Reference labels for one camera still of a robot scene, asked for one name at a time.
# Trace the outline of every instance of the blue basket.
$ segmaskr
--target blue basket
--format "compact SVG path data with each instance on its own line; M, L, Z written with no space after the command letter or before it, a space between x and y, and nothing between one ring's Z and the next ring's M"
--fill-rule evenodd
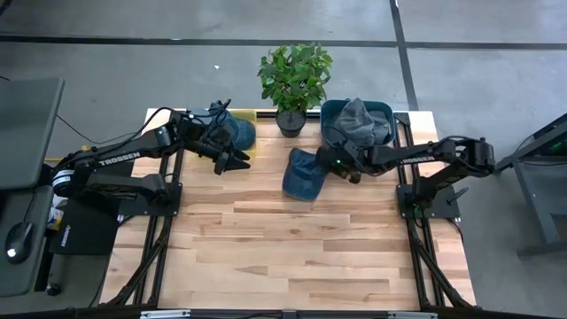
M326 125L330 125L328 123L330 120L334 119L340 112L343 110L345 105L349 102L349 100L329 100L325 102L321 107L321 131L322 128ZM388 144L396 137L396 120L393 117L392 108L388 106L386 103L382 102L374 102L374 101L363 101L364 106L368 111L382 111L386 119L390 122L390 132L386 136L384 140L384 144ZM325 135L331 142L335 142L336 140L341 140L343 137L334 132L334 130L326 129Z

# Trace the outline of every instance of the wooden table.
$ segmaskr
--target wooden table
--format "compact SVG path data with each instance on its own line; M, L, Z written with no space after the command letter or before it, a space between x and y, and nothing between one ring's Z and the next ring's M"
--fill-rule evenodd
M416 144L437 140L432 113L409 114ZM168 116L160 113L149 128ZM273 119L259 119L256 130L248 170L218 176L211 160L185 153L182 208L174 218L159 306L418 309L408 232L395 200L396 170L378 178L365 175L358 185L330 175L315 202L298 201L282 193L288 154L293 147L315 153L319 122L310 121L298 138L283 137ZM442 167L430 163L420 169L431 175ZM133 175L158 169L158 159L138 159ZM137 268L147 222L140 216L120 227L101 302ZM458 232L443 220L432 220L431 230L440 268L474 303ZM433 300L431 275L425 271L424 277ZM144 300L150 287L148 280Z

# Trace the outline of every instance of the gray floor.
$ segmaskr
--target gray floor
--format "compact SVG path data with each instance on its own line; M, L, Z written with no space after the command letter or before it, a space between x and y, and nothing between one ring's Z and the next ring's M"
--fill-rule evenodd
M399 0L408 41L567 42L562 0ZM395 40L387 0L16 0L0 31L42 35L195 39ZM330 98L408 103L397 49L329 48ZM63 77L59 114L93 139L136 129L145 109L207 105L270 107L260 99L261 46L0 44L0 75ZM501 159L525 136L567 112L567 51L410 50L420 110L434 112L440 136L485 136ZM87 142L58 122L49 155ZM511 171L467 179L460 199L465 249L478 304L492 310L567 316L567 256L521 261L516 249L541 241ZM86 306L102 259L58 261L64 294L0 300L0 312Z

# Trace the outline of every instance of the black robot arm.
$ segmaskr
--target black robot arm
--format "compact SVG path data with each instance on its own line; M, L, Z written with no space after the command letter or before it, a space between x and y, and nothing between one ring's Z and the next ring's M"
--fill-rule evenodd
M249 168L245 160L250 158L234 148L228 124L209 129L214 118L212 115L205 109L175 112L171 121L148 130L138 138L69 154L53 170L54 191L62 197L94 191L118 198L142 195L148 202L167 200L168 187L161 175L135 178L93 173L101 167L127 160L164 158L180 149L212 159L217 175L224 171Z
M358 147L350 141L320 147L317 160L331 173L349 182L359 183L361 174L378 176L405 164L443 161L449 165L430 177L420 176L413 182L415 205L427 207L440 191L467 176L484 177L494 170L493 147L485 142L463 136L449 136L438 142L392 148L386 145Z

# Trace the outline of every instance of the potted plant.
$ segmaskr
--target potted plant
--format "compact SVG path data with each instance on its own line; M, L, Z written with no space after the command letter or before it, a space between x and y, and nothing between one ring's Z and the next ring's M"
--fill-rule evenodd
M307 110L327 99L323 85L330 80L330 58L321 45L281 46L261 58L258 76L262 99L277 105L276 123L285 137L296 137L307 121Z

